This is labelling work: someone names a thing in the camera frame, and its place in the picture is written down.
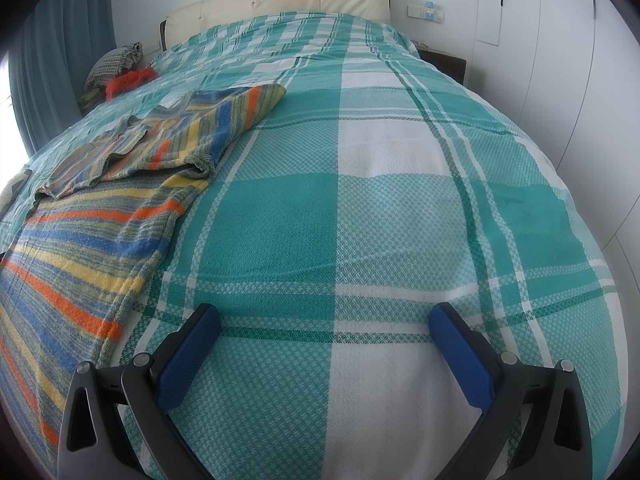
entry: headboard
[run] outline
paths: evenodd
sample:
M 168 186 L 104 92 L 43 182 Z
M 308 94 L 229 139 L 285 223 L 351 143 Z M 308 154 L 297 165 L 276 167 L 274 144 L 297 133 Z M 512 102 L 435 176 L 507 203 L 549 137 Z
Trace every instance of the headboard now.
M 162 49 L 215 25 L 288 10 L 343 12 L 376 23 L 390 21 L 390 0 L 200 0 L 176 10 L 160 23 Z

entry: blue curtain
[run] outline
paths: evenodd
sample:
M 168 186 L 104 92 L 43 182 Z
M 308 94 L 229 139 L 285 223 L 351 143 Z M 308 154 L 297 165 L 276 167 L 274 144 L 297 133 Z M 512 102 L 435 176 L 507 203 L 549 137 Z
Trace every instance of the blue curtain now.
M 84 81 L 114 48 L 111 0 L 40 0 L 9 49 L 11 98 L 29 156 L 81 119 Z

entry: red fabric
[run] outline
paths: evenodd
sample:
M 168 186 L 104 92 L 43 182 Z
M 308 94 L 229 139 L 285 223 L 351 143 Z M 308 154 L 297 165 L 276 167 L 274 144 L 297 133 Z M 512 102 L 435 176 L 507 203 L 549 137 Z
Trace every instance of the red fabric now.
M 142 70 L 132 70 L 121 76 L 113 78 L 107 83 L 107 101 L 111 101 L 116 95 L 133 90 L 148 81 L 158 77 L 158 72 L 150 66 Z

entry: green and white plaid blanket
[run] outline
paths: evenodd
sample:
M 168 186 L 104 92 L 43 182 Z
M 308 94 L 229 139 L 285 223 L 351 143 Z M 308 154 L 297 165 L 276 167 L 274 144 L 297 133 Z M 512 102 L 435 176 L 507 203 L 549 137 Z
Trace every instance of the green and white plaid blanket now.
M 222 338 L 171 413 L 216 478 L 433 478 L 479 415 L 429 336 L 443 300 L 499 351 L 574 362 L 594 479 L 604 478 L 626 407 L 620 305 L 569 192 L 526 134 L 391 27 L 352 16 L 215 27 L 153 66 L 157 80 L 31 161 L 22 195 L 126 114 L 193 89 L 287 88 L 178 222 L 111 356 L 152 351 L 201 302 L 219 308 Z M 0 250 L 23 209 L 0 224 Z

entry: dark brown nightstand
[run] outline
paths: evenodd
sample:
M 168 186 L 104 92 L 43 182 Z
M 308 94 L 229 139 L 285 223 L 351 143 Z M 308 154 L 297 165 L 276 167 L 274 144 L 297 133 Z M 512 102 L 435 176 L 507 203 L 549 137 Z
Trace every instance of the dark brown nightstand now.
M 431 63 L 438 70 L 462 85 L 465 80 L 466 59 L 460 59 L 436 50 L 418 49 L 418 54 L 420 54 L 421 60 Z

